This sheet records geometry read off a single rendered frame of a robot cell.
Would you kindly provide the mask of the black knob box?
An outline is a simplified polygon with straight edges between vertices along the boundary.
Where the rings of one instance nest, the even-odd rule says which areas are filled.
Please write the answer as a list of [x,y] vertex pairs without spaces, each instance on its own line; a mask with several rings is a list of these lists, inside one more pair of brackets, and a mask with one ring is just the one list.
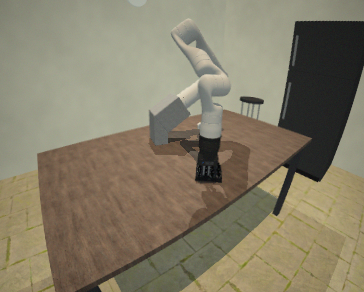
[[[213,172],[214,171],[214,172]],[[200,174],[201,173],[201,174]],[[218,175],[217,175],[218,173]],[[207,166],[205,170],[205,175],[203,175],[203,166],[196,165],[196,176],[195,181],[206,181],[206,182],[220,182],[222,183],[222,173],[221,173],[221,165],[217,167],[210,167],[209,176],[207,176]]]

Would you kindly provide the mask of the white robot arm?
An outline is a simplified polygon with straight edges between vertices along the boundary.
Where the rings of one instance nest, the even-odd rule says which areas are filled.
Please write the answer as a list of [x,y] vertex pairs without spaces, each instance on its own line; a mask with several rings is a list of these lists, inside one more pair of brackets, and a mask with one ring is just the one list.
[[[204,37],[193,20],[186,19],[177,25],[171,31],[171,36],[200,78],[179,93],[178,97],[186,108],[200,99],[201,121],[208,124],[221,123],[223,107],[218,103],[213,103],[212,97],[226,96],[230,92],[231,84],[227,72],[222,68],[208,44],[205,43]],[[189,46],[193,41],[196,41],[196,48]]]

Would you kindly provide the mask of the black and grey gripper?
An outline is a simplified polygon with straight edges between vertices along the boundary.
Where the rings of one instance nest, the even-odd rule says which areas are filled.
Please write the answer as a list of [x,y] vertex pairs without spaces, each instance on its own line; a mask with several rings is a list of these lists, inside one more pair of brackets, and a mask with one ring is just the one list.
[[208,124],[201,121],[197,124],[199,132],[199,153],[197,164],[203,166],[203,175],[205,175],[205,166],[207,166],[207,175],[209,175],[209,166],[218,166],[218,150],[220,148],[222,122],[219,124]]

